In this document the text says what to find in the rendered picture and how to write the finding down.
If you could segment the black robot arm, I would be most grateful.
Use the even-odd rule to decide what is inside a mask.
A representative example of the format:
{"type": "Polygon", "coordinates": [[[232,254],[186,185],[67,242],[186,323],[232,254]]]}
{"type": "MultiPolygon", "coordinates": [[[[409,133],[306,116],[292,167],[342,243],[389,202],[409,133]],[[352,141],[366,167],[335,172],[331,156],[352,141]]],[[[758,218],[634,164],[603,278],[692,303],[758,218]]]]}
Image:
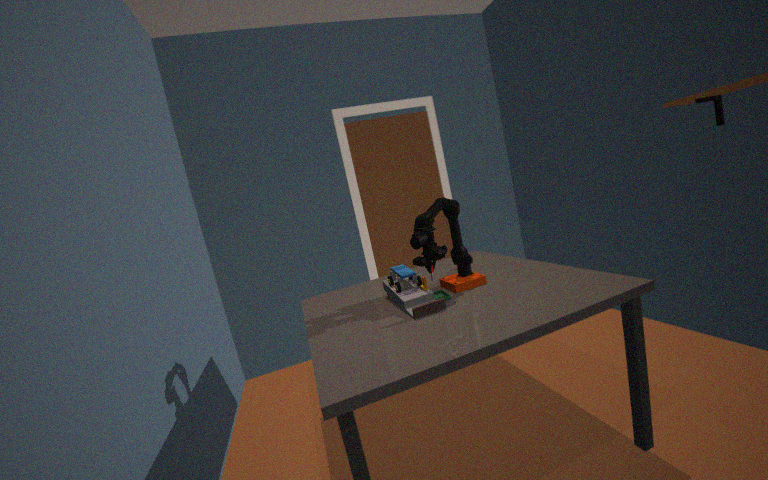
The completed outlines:
{"type": "MultiPolygon", "coordinates": [[[[419,249],[426,244],[434,242],[434,230],[433,227],[435,216],[443,210],[444,215],[448,218],[451,237],[453,242],[453,249],[451,250],[451,258],[454,265],[458,266],[457,276],[467,277],[472,273],[471,264],[473,258],[468,254],[467,248],[463,245],[461,231],[458,221],[458,215],[460,212],[460,204],[456,200],[443,198],[437,198],[431,207],[425,212],[420,214],[415,219],[414,232],[410,240],[410,245],[414,249],[419,249]],[[420,229],[423,228],[423,229],[420,229]]],[[[447,246],[443,245],[434,248],[429,248],[428,256],[437,258],[438,260],[445,257],[447,252],[447,246]]]]}

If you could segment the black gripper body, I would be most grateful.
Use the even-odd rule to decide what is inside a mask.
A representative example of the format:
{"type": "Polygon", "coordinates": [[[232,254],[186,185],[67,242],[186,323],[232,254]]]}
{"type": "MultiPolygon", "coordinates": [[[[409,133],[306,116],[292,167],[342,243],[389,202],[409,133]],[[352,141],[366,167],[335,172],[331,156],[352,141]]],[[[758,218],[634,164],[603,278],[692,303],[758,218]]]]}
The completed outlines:
{"type": "Polygon", "coordinates": [[[417,265],[417,266],[423,267],[423,266],[427,265],[427,263],[431,262],[431,257],[432,258],[435,258],[435,257],[433,257],[432,254],[431,254],[431,257],[429,257],[428,256],[428,251],[429,251],[429,248],[434,248],[436,245],[437,245],[437,243],[435,243],[435,241],[433,243],[424,245],[423,246],[423,252],[421,253],[422,255],[424,255],[424,257],[418,256],[418,257],[414,258],[413,259],[413,265],[417,265]]]}

